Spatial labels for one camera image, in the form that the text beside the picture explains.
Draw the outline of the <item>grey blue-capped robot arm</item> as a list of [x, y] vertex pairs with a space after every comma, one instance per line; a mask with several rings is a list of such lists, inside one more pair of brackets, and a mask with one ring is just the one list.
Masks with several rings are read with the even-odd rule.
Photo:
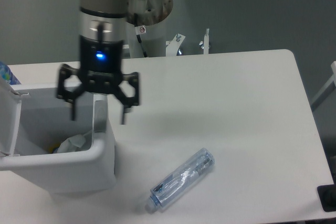
[[114, 95], [123, 114], [140, 104], [140, 74], [121, 70], [129, 6], [129, 0], [80, 0], [80, 65], [60, 66], [56, 93], [70, 104], [73, 121], [77, 99], [85, 92]]

